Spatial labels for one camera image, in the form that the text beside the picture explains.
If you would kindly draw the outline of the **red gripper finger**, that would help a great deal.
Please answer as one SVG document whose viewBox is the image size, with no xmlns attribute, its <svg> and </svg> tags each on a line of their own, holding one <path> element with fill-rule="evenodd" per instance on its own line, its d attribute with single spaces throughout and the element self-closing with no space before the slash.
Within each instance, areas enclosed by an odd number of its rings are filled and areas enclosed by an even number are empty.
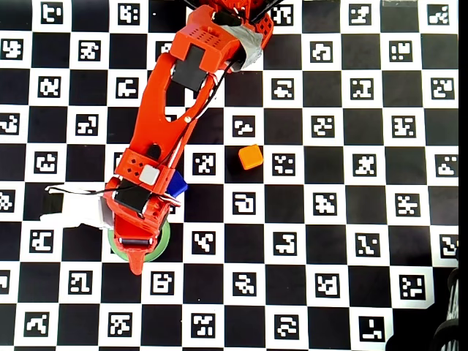
<svg viewBox="0 0 468 351">
<path fill-rule="evenodd" d="M 126 252 L 130 271 L 139 276 L 143 272 L 143 263 L 148 255 L 146 250 L 130 250 Z"/>
</svg>

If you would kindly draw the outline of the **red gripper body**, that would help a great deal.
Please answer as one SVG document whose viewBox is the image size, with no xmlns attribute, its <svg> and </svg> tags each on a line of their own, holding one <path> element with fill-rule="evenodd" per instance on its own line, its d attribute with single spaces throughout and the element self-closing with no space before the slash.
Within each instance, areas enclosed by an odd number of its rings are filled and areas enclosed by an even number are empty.
<svg viewBox="0 0 468 351">
<path fill-rule="evenodd" d="M 161 255 L 167 248 L 170 240 L 170 224 L 167 220 L 167 216 L 170 212 L 168 211 L 164 217 L 164 223 L 159 229 L 159 236 L 157 238 L 157 244 L 152 252 L 148 252 L 148 255 Z M 143 247 L 144 249 L 150 246 L 149 243 L 149 232 L 147 230 L 142 230 L 141 228 L 117 219 L 117 231 L 113 229 L 108 230 L 108 242 L 110 248 L 114 254 L 117 255 L 126 255 L 125 251 L 120 249 L 120 246 L 116 244 L 115 234 L 122 234 L 122 230 L 129 230 L 129 234 L 124 234 L 124 245 L 125 246 L 135 246 Z"/>
</svg>

